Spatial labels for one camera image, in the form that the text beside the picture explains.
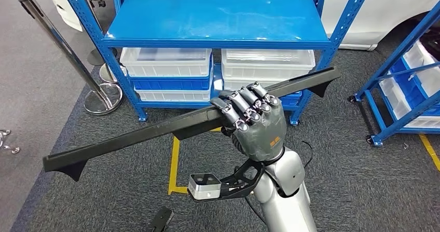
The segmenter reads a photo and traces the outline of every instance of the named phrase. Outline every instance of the carpet floor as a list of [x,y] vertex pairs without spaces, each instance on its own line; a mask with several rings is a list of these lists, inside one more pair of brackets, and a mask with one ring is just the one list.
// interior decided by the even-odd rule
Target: carpet floor
[[[368,129],[359,109],[346,100],[399,44],[396,34],[372,52],[339,50],[332,66],[342,78],[326,97],[312,98],[299,126],[287,129],[285,145],[303,161],[311,155],[301,140],[313,147],[306,185],[319,231],[440,231],[440,173],[418,135],[394,135],[373,148],[365,142]],[[81,108],[85,93],[54,153],[187,112],[148,110],[148,122],[141,123],[126,101],[95,117]],[[145,231],[162,206],[175,212],[169,231],[266,231],[244,200],[194,203],[184,194],[168,195],[172,143],[173,136],[165,135],[92,159],[78,183],[60,173],[41,174],[11,231]],[[187,185],[190,173],[224,177],[244,161],[219,132],[183,140],[177,185]],[[254,197],[251,202],[256,205]]]

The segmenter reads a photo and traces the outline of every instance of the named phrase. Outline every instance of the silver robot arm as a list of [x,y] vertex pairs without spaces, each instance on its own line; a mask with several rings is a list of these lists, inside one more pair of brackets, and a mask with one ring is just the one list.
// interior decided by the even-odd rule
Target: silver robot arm
[[[226,117],[225,135],[249,157],[247,163],[259,164],[260,168],[254,174],[253,184],[243,185],[237,172],[233,181],[227,179],[230,182],[226,184],[212,174],[193,174],[188,187],[191,196],[199,201],[222,199],[222,186],[228,191],[252,189],[269,231],[316,231],[303,163],[296,152],[284,147],[286,121],[280,99],[255,82],[238,91],[223,91],[211,103]],[[223,197],[227,196],[227,191],[223,192]]]

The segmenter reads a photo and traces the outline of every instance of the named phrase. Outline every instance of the black wire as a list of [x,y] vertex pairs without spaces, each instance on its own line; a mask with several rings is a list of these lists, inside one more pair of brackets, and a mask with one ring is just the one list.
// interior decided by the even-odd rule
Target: black wire
[[249,207],[251,207],[252,211],[258,216],[258,218],[260,218],[260,220],[266,224],[266,221],[264,221],[264,218],[256,211],[256,209],[254,209],[254,207],[252,206],[251,202],[249,202],[248,197],[244,197],[244,200],[249,204]]
[[304,142],[304,143],[306,143],[308,146],[309,146],[309,148],[310,148],[310,153],[312,154],[311,156],[310,156],[310,159],[309,159],[309,161],[307,161],[307,163],[304,165],[304,169],[307,167],[307,165],[312,161],[312,159],[313,159],[313,148],[312,148],[312,146],[309,144],[309,143],[307,143],[306,141],[302,141],[302,142]]

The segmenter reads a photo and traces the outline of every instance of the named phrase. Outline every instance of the yellow tape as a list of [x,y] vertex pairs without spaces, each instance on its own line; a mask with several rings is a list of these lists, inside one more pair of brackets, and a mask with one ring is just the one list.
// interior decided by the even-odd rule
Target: yellow tape
[[[215,129],[212,129],[211,131],[213,132],[221,131],[221,128],[217,127]],[[168,195],[170,195],[172,192],[183,193],[183,194],[188,193],[187,187],[176,186],[179,147],[180,147],[180,141],[176,137],[174,137],[173,148],[171,151],[171,168],[170,168],[170,181],[168,183]]]
[[423,145],[425,146],[426,150],[428,151],[429,155],[431,156],[432,161],[434,161],[434,164],[437,167],[437,170],[440,171],[440,159],[437,157],[437,154],[435,153],[434,149],[432,148],[431,143],[429,143],[429,140],[425,136],[425,134],[419,134],[419,136],[423,142]]
[[177,164],[178,164],[178,150],[180,147],[180,141],[174,137],[173,149],[171,151],[171,168],[170,168],[170,181],[168,183],[168,195],[176,189],[177,179]]

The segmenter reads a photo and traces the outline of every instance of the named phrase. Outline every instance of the gray robotic hand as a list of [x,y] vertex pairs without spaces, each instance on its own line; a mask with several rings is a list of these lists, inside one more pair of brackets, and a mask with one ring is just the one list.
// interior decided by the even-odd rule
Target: gray robotic hand
[[222,91],[211,103],[225,115],[235,147],[253,161],[270,161],[283,152],[286,119],[280,99],[258,82]]

